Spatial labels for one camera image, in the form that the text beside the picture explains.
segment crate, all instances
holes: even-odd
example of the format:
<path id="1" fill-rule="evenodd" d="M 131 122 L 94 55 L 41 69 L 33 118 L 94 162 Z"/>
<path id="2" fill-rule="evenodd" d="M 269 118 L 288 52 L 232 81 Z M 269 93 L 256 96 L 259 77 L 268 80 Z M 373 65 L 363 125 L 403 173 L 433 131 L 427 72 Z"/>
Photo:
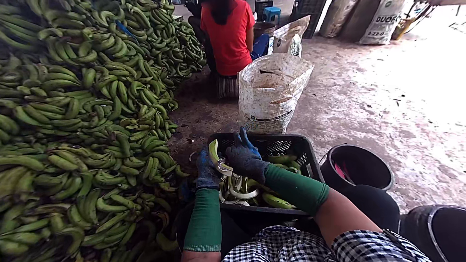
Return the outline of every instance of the crate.
<path id="1" fill-rule="evenodd" d="M 312 38 L 315 33 L 315 29 L 317 28 L 317 23 L 319 22 L 319 18 L 321 16 L 321 13 L 316 13 L 316 14 L 306 14 L 306 15 L 311 15 L 311 19 L 309 20 L 309 25 L 306 31 L 302 34 L 303 38 Z"/>
<path id="2" fill-rule="evenodd" d="M 293 9 L 301 14 L 322 13 L 327 0 L 295 0 Z"/>
<path id="3" fill-rule="evenodd" d="M 296 21 L 301 17 L 311 15 L 308 28 L 302 36 L 303 38 L 312 38 L 314 36 L 325 2 L 326 0 L 295 0 L 290 21 Z"/>
<path id="4" fill-rule="evenodd" d="M 274 6 L 273 0 L 256 0 L 254 5 L 254 11 L 257 12 L 257 21 L 263 21 L 262 15 L 264 14 L 264 8 Z"/>
<path id="5" fill-rule="evenodd" d="M 301 135 L 256 135 L 248 134 L 249 141 L 259 149 L 262 156 L 278 156 L 292 153 L 297 156 L 296 162 L 301 165 L 301 173 L 304 176 L 314 178 L 325 183 L 320 171 L 317 159 L 315 158 L 312 144 L 309 140 Z M 233 133 L 216 133 L 210 136 L 209 143 L 213 140 L 218 141 L 218 151 L 225 155 L 227 147 L 234 145 Z M 248 207 L 243 205 L 221 204 L 222 209 L 232 212 L 254 212 L 257 215 L 275 215 L 283 219 L 293 219 L 298 217 L 309 216 L 304 211 L 298 209 L 283 209 L 273 207 Z"/>

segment blue plastic stool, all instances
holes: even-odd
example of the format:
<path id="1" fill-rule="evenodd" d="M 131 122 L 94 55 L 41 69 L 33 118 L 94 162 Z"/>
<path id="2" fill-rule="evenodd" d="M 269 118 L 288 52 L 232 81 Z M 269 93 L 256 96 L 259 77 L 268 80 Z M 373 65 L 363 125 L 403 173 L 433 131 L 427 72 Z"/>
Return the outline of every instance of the blue plastic stool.
<path id="1" fill-rule="evenodd" d="M 264 16 L 266 16 L 265 22 L 270 23 L 272 21 L 272 17 L 276 16 L 274 18 L 274 22 L 275 24 L 280 25 L 280 13 L 281 9 L 278 7 L 266 7 L 264 8 L 264 13 L 262 14 L 262 20 L 264 20 Z"/>

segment gray knit glove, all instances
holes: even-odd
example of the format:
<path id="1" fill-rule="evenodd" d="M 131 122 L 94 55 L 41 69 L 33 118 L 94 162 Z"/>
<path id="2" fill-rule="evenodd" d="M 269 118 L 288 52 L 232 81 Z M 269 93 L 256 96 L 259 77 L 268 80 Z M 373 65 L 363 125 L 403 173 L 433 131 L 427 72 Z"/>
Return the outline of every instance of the gray knit glove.
<path id="1" fill-rule="evenodd" d="M 240 127 L 240 134 L 233 134 L 235 145 L 226 149 L 228 165 L 240 176 L 250 177 L 265 184 L 265 168 L 270 162 L 262 161 L 257 147 L 247 139 L 246 129 Z"/>

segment plantain bunch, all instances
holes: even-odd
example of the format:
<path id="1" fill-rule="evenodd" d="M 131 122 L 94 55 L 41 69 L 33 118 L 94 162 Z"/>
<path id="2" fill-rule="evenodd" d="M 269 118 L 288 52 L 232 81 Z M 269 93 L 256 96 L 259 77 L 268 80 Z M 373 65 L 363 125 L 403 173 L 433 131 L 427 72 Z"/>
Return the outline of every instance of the plantain bunch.
<path id="1" fill-rule="evenodd" d="M 168 115 L 205 65 L 192 28 L 165 0 L 1 3 L 1 259 L 170 259 L 189 174 Z"/>

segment gloved hand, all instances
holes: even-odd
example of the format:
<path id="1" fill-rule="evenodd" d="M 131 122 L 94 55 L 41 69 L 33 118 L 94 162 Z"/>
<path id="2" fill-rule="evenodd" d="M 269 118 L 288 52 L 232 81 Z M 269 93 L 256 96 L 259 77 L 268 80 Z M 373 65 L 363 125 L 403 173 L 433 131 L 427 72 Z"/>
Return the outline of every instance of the gloved hand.
<path id="1" fill-rule="evenodd" d="M 196 162 L 198 167 L 198 180 L 196 181 L 196 191 L 201 188 L 210 188 L 219 190 L 221 175 L 214 167 L 209 157 L 207 146 L 205 145 L 199 154 Z"/>
<path id="2" fill-rule="evenodd" d="M 270 162 L 262 161 L 257 147 L 247 139 L 246 129 L 240 128 L 240 134 L 233 134 L 235 145 L 226 149 L 228 165 L 240 176 L 250 177 L 260 184 L 265 184 L 265 168 Z"/>

